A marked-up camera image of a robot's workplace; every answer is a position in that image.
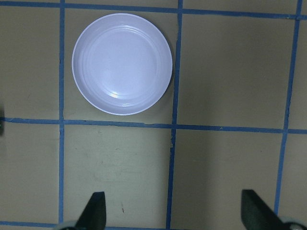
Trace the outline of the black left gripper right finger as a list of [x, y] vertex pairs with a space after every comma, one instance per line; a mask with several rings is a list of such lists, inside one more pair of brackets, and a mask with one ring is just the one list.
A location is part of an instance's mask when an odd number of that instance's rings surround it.
[[254, 190], [241, 192], [241, 221], [247, 230], [289, 230], [293, 222], [282, 222]]

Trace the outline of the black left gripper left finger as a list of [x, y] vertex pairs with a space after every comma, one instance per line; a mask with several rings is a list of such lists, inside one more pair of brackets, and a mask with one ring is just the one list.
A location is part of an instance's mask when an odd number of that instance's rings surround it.
[[74, 227], [78, 230], [104, 230], [106, 200], [104, 192], [94, 192]]

